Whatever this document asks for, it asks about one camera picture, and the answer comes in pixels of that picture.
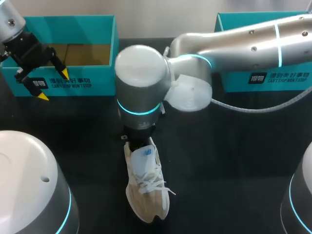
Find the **screw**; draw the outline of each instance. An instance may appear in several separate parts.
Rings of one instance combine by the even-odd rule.
[[[8,23],[9,23],[9,25],[10,25],[11,27],[15,26],[15,21],[14,21],[14,19],[9,19]]]

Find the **glowing blue ring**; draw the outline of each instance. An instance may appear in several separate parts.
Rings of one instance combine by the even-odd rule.
[[[294,212],[294,214],[296,215],[297,219],[299,220],[299,222],[301,223],[301,225],[310,233],[312,234],[312,232],[310,231],[310,229],[302,222],[302,220],[299,218],[299,215],[297,214],[296,210],[294,209],[294,206],[293,206],[293,201],[292,201],[292,195],[291,195],[291,187],[292,187],[292,181],[293,181],[293,176],[292,176],[292,179],[291,179],[291,183],[289,185],[289,200],[291,202],[291,206],[292,206],[292,210]]]
[[[181,57],[188,57],[188,56],[190,56],[190,57],[197,57],[197,58],[203,59],[203,60],[205,60],[207,63],[209,63],[210,67],[212,68],[210,61],[209,61],[208,59],[206,59],[205,57],[203,57],[202,55],[186,54],[186,55],[180,55],[178,58],[181,58]]]
[[[122,108],[122,110],[124,110],[125,112],[127,112],[129,114],[135,115],[135,116],[145,116],[145,115],[148,115],[148,114],[154,112],[155,110],[157,110],[160,107],[160,104],[158,104],[155,108],[153,108],[152,110],[147,111],[147,112],[132,112],[132,111],[128,111],[126,108],[124,108],[120,104],[120,102],[118,100],[117,100],[117,102],[118,102],[118,105]]]
[[[57,231],[55,234],[59,234],[60,231],[62,231],[62,229],[63,229],[63,227],[64,227],[64,225],[65,225],[65,223],[66,223],[66,221],[67,221],[67,219],[68,219],[69,212],[70,212],[70,208],[71,208],[71,206],[72,206],[72,194],[71,194],[71,192],[70,192],[69,187],[68,187],[68,190],[69,190],[69,207],[68,207],[67,215],[66,215],[66,217],[65,217],[65,219],[64,219],[64,221],[63,221],[63,223],[62,223],[62,225],[60,226],[60,228],[58,229],[58,231]]]
[[[278,29],[278,25],[277,22],[274,24],[275,27],[275,33],[276,33],[276,40],[277,40],[277,50],[278,50],[278,67],[282,66],[282,48],[281,48],[281,44],[280,44],[280,36],[279,36],[279,29]]]

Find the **white wall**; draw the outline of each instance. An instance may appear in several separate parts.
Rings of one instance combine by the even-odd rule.
[[[306,10],[309,0],[11,0],[24,16],[114,14],[120,38],[212,31],[218,12]]]

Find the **robotic arm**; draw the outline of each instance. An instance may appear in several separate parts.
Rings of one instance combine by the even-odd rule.
[[[11,2],[0,0],[0,42],[6,51],[6,54],[0,57],[0,62],[11,56],[20,67],[15,75],[17,81],[22,83],[31,95],[49,100],[29,79],[28,74],[51,61],[61,77],[68,80],[67,68],[57,57],[55,49],[39,42],[34,34],[26,32],[25,25],[25,19]]]
[[[130,143],[149,137],[163,100],[182,111],[208,106],[213,72],[311,61],[311,32],[312,15],[306,14],[218,33],[183,34],[164,56],[144,45],[124,49],[115,70],[119,113]]]

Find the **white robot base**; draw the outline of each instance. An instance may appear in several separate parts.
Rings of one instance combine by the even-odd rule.
[[[26,133],[0,131],[0,233],[77,234],[78,207],[52,152]]]
[[[312,143],[294,173],[281,205],[287,234],[312,234]]]

